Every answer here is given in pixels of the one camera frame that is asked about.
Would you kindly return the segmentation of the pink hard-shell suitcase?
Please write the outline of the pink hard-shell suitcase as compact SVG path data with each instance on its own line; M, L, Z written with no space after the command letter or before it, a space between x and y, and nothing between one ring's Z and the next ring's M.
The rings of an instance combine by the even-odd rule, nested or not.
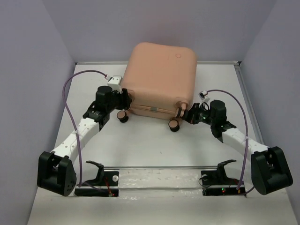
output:
M184 111L193 104L196 67L197 56L190 48L137 44L121 83L132 102L117 113L119 121L127 122L129 114L163 119L177 132Z

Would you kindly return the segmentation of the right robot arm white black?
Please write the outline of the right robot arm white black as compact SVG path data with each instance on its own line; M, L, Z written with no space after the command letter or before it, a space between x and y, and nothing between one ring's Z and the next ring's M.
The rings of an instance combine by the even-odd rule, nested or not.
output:
M227 108L223 101L211 101L209 109L195 103L185 110L183 120L190 124L202 122L209 125L215 138L243 155L243 161L251 163L251 183L258 193L267 195L293 184L283 150L260 144L242 133L227 120Z

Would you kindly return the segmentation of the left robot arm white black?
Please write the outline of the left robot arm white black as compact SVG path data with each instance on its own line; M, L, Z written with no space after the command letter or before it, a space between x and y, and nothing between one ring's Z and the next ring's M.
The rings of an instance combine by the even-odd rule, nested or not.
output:
M132 98L128 90L109 86L97 89L95 100L83 114L74 131L51 152L44 151L38 159L37 186L62 196L71 194L83 184L82 150L99 133L114 110L128 110Z

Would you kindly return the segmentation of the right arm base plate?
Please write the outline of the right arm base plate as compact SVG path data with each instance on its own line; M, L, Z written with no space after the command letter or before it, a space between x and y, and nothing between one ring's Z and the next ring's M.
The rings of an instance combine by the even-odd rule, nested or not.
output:
M203 196L246 195L244 184L237 189L239 180L226 174L225 166L233 162L236 160L230 159L218 163L215 169L201 170L198 183L202 187Z

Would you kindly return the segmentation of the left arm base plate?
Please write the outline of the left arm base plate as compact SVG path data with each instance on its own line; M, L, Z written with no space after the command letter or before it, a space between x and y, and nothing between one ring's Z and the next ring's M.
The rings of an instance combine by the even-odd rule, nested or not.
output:
M105 167L94 161L86 161L98 168L94 179L87 180L80 187L76 187L74 195L78 197L118 197L119 171L106 170Z

